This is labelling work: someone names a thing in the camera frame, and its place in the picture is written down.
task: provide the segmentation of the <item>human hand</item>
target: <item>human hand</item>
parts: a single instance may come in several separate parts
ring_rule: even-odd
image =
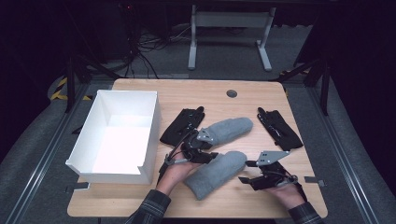
[[[305,203],[303,196],[294,184],[286,184],[281,187],[263,189],[263,191],[276,196],[288,210]]]
[[[182,160],[184,159],[183,153],[181,153],[180,147],[178,147],[173,153],[173,159]],[[156,190],[169,196],[172,189],[181,181],[183,181],[193,169],[200,166],[200,163],[193,163],[190,161],[169,165],[163,174],[160,182],[158,183]]]

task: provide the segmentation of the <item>open box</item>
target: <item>open box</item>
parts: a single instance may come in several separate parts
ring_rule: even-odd
[[[149,185],[160,124],[156,91],[99,90],[66,165],[90,183]]]

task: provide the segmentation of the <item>white box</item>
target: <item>white box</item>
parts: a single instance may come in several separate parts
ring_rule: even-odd
[[[90,183],[149,185],[160,124],[156,91],[99,90],[66,165]]]

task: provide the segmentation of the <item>sleeve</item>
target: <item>sleeve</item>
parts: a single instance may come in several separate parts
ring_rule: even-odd
[[[324,223],[311,203],[303,203],[289,210],[291,218],[296,224]]]
[[[152,189],[126,223],[159,224],[163,220],[163,215],[170,202],[171,199],[167,195]]]

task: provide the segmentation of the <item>wooden table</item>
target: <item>wooden table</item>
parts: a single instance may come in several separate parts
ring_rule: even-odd
[[[252,161],[257,160],[263,150],[281,150],[275,146],[273,138],[257,119],[259,106],[267,111],[278,110],[289,126],[300,135],[284,89],[276,82],[118,79],[113,90],[157,91],[162,114],[160,134],[183,108],[197,108],[200,105],[205,108],[205,118],[200,128],[224,119],[250,118],[254,124],[250,133],[227,145],[211,148],[211,151],[226,153],[238,150],[244,152],[247,159]],[[228,90],[236,91],[237,96],[227,96]],[[159,144],[155,171],[160,169],[165,154],[171,149],[165,144]],[[280,160],[280,163],[291,174],[300,177],[308,201],[322,217],[326,217],[327,208],[318,184],[304,182],[304,176],[314,176],[305,148],[294,149],[288,157]],[[255,177],[261,174],[259,168],[247,167],[239,175]],[[151,186],[91,184],[89,189],[76,190],[73,193],[67,212],[72,217],[128,217],[142,203],[149,190],[155,188],[157,178],[158,172],[155,172]],[[263,191],[254,191],[250,185],[242,184],[237,177],[202,201],[197,201],[184,184],[177,185],[170,197],[172,202],[165,217],[289,216],[276,198]]]

